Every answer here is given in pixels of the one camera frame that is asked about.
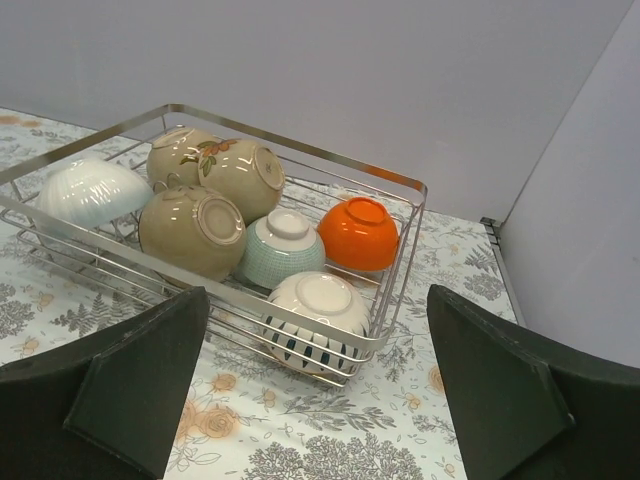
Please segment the white bowl dark leaf pattern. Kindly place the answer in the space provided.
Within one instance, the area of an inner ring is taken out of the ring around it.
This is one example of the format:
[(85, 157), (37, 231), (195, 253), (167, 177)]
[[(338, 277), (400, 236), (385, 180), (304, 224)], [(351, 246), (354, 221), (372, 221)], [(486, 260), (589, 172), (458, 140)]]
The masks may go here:
[[(294, 313), (363, 337), (370, 329), (370, 309), (361, 294), (347, 281), (325, 272), (301, 272), (287, 277), (267, 300)], [(270, 353), (298, 371), (331, 375), (349, 371), (362, 352), (315, 330), (287, 323), (270, 315), (262, 317), (263, 338)]]

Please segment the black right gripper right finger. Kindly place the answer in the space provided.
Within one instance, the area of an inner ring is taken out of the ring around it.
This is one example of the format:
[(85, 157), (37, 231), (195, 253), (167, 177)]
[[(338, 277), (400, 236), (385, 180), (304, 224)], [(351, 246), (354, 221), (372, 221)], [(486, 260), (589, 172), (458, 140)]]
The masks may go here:
[(636, 479), (639, 371), (508, 322), (441, 285), (427, 316), (470, 479)]

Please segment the white ribbed bowl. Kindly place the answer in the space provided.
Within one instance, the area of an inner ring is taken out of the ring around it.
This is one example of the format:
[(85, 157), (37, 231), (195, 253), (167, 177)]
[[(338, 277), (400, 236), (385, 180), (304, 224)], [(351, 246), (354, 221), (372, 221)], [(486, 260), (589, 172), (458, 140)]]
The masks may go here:
[(49, 173), (35, 207), (86, 229), (136, 212), (153, 198), (149, 184), (116, 163), (84, 158)]

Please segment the beige bowl front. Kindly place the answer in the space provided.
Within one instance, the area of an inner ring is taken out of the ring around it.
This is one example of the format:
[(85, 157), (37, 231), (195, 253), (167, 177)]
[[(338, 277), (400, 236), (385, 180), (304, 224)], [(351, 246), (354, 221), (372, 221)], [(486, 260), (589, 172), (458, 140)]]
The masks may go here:
[(138, 236), (144, 253), (218, 282), (239, 265), (247, 245), (239, 209), (203, 186), (156, 194), (141, 212)]

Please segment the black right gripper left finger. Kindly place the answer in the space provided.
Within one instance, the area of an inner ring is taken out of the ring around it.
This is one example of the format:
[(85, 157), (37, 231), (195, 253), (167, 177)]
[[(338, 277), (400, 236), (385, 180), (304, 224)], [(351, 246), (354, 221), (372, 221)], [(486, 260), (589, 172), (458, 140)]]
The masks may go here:
[(193, 287), (2, 366), (2, 478), (163, 478), (208, 314)]

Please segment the beige bowl orange flower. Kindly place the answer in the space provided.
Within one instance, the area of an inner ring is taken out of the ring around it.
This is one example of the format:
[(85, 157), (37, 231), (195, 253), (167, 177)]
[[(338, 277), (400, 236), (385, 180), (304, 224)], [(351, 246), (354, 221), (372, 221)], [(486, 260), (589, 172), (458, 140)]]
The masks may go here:
[(246, 225), (275, 209), (286, 177), (278, 156), (268, 147), (248, 138), (214, 138), (198, 148), (200, 184), (230, 200)]

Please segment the pale green patterned bowl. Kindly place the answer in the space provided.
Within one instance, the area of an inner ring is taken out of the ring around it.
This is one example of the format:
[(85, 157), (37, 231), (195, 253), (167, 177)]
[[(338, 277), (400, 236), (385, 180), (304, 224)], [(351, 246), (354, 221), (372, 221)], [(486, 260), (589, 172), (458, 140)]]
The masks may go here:
[(303, 214), (277, 208), (247, 227), (247, 244), (234, 275), (272, 290), (287, 277), (324, 269), (325, 247)]

